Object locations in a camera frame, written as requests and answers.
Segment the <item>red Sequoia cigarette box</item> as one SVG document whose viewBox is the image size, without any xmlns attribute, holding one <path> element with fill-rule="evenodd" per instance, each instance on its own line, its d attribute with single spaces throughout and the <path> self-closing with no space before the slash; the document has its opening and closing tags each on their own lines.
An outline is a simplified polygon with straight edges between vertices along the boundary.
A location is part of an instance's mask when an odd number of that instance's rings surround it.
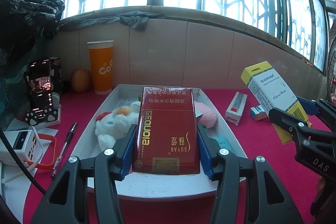
<svg viewBox="0 0 336 224">
<path fill-rule="evenodd" d="M 164 175 L 200 172 L 191 88 L 143 88 L 132 171 Z"/>
</svg>

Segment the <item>black plastic bag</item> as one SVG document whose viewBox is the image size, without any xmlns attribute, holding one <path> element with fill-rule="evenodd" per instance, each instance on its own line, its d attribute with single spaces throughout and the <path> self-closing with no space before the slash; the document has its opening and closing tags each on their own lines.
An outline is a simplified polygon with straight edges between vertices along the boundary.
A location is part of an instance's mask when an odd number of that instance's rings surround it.
<svg viewBox="0 0 336 224">
<path fill-rule="evenodd" d="M 53 38 L 64 9 L 62 0 L 1 0 L 1 66 L 18 62 L 41 36 Z"/>
</svg>

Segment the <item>small blue white box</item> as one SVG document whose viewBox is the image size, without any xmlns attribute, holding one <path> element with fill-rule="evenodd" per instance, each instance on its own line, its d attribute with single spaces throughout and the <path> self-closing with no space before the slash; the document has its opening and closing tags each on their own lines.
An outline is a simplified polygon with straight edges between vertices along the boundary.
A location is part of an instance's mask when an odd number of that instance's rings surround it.
<svg viewBox="0 0 336 224">
<path fill-rule="evenodd" d="M 261 105 L 251 107 L 249 113 L 250 116 L 254 119 L 254 121 L 261 121 L 268 118 L 265 110 L 262 108 Z"/>
</svg>

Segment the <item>orange fruit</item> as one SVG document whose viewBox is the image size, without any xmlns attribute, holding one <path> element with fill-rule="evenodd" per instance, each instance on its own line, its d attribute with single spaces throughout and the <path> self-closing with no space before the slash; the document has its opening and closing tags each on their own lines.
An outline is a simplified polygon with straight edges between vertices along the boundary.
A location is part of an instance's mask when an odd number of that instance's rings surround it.
<svg viewBox="0 0 336 224">
<path fill-rule="evenodd" d="M 75 69 L 71 75 L 71 86 L 75 93 L 87 92 L 92 85 L 91 73 L 87 69 Z"/>
</svg>

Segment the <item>smartphone on paw stand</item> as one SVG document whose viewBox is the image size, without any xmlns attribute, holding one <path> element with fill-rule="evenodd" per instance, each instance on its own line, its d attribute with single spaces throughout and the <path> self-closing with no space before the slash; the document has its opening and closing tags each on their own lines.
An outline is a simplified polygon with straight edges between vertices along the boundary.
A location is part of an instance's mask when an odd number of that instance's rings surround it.
<svg viewBox="0 0 336 224">
<path fill-rule="evenodd" d="M 48 126 L 60 122 L 60 97 L 53 92 L 51 59 L 31 61 L 24 73 L 26 95 L 30 103 L 24 120 L 30 126 Z"/>
</svg>

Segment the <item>black pen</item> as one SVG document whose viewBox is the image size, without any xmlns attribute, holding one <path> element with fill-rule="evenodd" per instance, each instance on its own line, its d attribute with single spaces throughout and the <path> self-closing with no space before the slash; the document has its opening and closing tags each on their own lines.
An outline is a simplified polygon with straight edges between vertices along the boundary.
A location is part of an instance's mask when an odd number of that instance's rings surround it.
<svg viewBox="0 0 336 224">
<path fill-rule="evenodd" d="M 64 144 L 62 146 L 62 149 L 60 151 L 60 154 L 59 156 L 57 157 L 56 161 L 55 161 L 55 164 L 53 166 L 53 169 L 52 169 L 52 173 L 51 173 L 51 178 L 54 179 L 56 177 L 56 174 L 57 174 L 57 171 L 58 171 L 58 167 L 59 167 L 59 164 L 64 156 L 64 153 L 69 145 L 69 143 L 71 142 L 73 136 L 74 136 L 74 133 L 77 129 L 77 126 L 78 126 L 78 123 L 75 122 L 69 129 L 67 135 L 66 135 L 66 139 L 64 141 Z"/>
</svg>

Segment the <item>orange paper cup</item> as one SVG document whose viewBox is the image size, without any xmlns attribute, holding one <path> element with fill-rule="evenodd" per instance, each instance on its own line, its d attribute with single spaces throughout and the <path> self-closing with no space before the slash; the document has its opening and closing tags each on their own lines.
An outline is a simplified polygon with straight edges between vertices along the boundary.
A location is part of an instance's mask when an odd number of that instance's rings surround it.
<svg viewBox="0 0 336 224">
<path fill-rule="evenodd" d="M 112 91 L 113 40 L 88 42 L 94 92 L 98 95 Z"/>
</svg>

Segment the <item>white cardboard tray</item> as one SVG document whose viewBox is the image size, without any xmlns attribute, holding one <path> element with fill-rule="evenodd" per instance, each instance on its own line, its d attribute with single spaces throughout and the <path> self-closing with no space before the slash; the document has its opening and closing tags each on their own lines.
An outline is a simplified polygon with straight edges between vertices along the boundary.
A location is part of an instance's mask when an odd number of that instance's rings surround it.
<svg viewBox="0 0 336 224">
<path fill-rule="evenodd" d="M 95 135 L 96 117 L 120 106 L 126 106 L 142 94 L 142 85 L 119 84 L 106 97 L 81 137 L 76 143 L 71 155 L 79 159 L 96 157 L 101 149 Z M 227 138 L 235 155 L 246 157 L 246 154 L 230 129 L 224 116 L 220 114 L 213 102 L 200 88 L 193 89 L 194 100 L 210 107 L 218 116 L 214 128 L 207 130 L 209 137 L 223 136 Z M 190 175 L 161 175 L 146 173 L 130 173 L 120 182 L 116 181 L 116 188 L 120 198 L 127 200 L 188 200 L 203 196 L 211 196 L 216 192 L 217 182 L 210 181 L 200 170 L 199 174 Z"/>
</svg>

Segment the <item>white plush chicken toy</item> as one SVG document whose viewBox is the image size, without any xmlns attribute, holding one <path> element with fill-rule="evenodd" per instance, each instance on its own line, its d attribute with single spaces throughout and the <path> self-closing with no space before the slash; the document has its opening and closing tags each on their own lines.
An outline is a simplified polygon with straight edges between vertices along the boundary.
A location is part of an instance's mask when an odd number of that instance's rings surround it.
<svg viewBox="0 0 336 224">
<path fill-rule="evenodd" d="M 126 136 L 133 124 L 138 124 L 140 101 L 106 111 L 96 118 L 95 135 L 102 151 L 113 148 L 116 141 Z"/>
</svg>

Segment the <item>grey cloth on sill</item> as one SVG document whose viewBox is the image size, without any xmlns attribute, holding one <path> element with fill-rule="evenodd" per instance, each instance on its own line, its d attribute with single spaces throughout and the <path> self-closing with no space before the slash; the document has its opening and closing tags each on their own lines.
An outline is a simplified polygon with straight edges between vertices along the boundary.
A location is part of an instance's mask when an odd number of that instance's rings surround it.
<svg viewBox="0 0 336 224">
<path fill-rule="evenodd" d="M 134 30 L 144 31 L 150 19 L 164 19 L 162 14 L 144 11 L 131 11 L 114 16 L 99 16 L 97 18 L 84 18 L 83 16 L 60 23 L 58 31 L 70 32 L 80 30 L 82 28 L 93 25 L 107 25 L 119 22 L 124 26 L 128 26 Z"/>
</svg>

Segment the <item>pink fluffy ball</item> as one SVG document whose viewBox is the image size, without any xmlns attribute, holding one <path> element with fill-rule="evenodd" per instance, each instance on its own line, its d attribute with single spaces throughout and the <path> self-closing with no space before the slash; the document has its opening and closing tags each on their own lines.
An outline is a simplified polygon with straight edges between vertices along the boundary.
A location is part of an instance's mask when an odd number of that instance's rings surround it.
<svg viewBox="0 0 336 224">
<path fill-rule="evenodd" d="M 216 112 L 204 103 L 197 101 L 194 102 L 194 106 L 197 124 L 205 126 L 207 129 L 213 128 L 218 121 Z"/>
</svg>

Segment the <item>white yellow Glucophage box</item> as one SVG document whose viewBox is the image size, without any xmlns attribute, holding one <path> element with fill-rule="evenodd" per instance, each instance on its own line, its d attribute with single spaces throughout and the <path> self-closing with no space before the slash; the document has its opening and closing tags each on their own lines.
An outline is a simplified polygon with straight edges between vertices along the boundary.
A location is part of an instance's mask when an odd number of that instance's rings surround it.
<svg viewBox="0 0 336 224">
<path fill-rule="evenodd" d="M 308 121 L 308 116 L 297 97 L 268 61 L 246 67 L 241 79 L 266 114 L 269 114 L 271 109 L 278 108 L 305 122 Z"/>
</svg>

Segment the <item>grey liquid sealant box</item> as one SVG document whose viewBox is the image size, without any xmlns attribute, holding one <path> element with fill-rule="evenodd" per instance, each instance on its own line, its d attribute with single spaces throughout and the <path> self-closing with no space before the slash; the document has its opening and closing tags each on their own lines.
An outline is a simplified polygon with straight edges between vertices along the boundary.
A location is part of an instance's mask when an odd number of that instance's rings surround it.
<svg viewBox="0 0 336 224">
<path fill-rule="evenodd" d="M 227 122 L 233 123 L 238 126 L 245 109 L 247 95 L 244 93 L 236 92 L 231 103 L 229 104 L 224 119 Z"/>
</svg>

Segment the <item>teal booklet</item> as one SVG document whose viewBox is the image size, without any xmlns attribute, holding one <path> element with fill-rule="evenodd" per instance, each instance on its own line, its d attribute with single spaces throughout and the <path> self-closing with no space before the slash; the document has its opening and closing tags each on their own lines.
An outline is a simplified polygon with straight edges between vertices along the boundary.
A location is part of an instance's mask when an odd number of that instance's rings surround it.
<svg viewBox="0 0 336 224">
<path fill-rule="evenodd" d="M 235 150 L 232 148 L 231 143 L 228 141 L 228 139 L 224 136 L 213 136 L 213 139 L 215 139 L 220 147 L 220 149 L 227 149 L 228 151 L 235 153 Z"/>
</svg>

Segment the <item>wicker hanging chair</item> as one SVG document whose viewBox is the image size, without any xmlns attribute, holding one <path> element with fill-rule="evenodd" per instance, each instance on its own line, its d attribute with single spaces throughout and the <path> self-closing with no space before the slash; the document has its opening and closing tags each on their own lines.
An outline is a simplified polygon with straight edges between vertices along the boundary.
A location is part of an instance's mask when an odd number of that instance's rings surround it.
<svg viewBox="0 0 336 224">
<path fill-rule="evenodd" d="M 335 106 L 335 38 L 331 43 L 326 71 L 327 100 Z"/>
</svg>

